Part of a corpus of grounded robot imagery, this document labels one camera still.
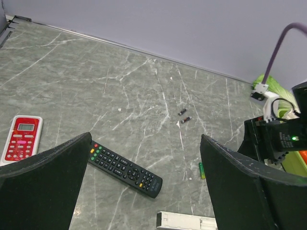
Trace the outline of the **white slim remote control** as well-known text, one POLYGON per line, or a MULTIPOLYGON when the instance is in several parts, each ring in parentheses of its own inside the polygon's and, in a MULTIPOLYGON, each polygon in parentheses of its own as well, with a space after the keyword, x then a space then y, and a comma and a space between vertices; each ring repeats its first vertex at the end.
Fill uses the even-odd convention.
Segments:
POLYGON ((159 211, 156 228, 163 230, 217 230, 215 218, 159 211))

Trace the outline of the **red white AC remote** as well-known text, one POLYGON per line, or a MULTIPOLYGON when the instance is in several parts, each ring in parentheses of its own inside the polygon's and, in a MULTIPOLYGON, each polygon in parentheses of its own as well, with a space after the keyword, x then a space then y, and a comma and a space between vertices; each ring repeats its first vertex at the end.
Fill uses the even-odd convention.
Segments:
POLYGON ((0 165, 8 165, 37 154, 43 118, 32 115, 16 115, 1 155, 0 165))

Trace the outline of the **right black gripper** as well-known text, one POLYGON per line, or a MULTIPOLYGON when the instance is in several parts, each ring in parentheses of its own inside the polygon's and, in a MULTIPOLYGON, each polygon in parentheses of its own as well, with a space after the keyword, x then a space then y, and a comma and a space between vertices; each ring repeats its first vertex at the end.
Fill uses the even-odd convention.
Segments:
POLYGON ((244 122, 244 139, 237 152, 259 162, 281 163, 292 151, 307 149, 307 121, 295 118, 286 122, 265 122, 256 117, 244 122))

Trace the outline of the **black TV remote control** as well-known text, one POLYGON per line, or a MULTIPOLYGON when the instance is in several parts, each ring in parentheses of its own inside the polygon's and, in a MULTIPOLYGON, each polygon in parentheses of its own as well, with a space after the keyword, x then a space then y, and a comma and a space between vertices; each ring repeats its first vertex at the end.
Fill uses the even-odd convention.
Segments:
POLYGON ((150 198, 156 198, 161 191, 161 177, 95 141, 91 142, 88 162, 150 198))

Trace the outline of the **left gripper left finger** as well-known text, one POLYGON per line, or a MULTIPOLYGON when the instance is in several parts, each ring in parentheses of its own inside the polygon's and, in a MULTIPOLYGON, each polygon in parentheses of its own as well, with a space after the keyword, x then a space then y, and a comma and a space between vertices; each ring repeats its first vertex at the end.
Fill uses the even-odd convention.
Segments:
POLYGON ((92 136, 0 168, 2 230, 67 230, 79 196, 92 136))

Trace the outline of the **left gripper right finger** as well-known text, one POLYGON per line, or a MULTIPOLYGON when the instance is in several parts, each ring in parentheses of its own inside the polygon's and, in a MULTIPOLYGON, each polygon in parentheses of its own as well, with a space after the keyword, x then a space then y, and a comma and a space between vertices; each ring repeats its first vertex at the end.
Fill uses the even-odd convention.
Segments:
POLYGON ((202 135, 201 161, 220 230, 305 230, 307 179, 202 135))

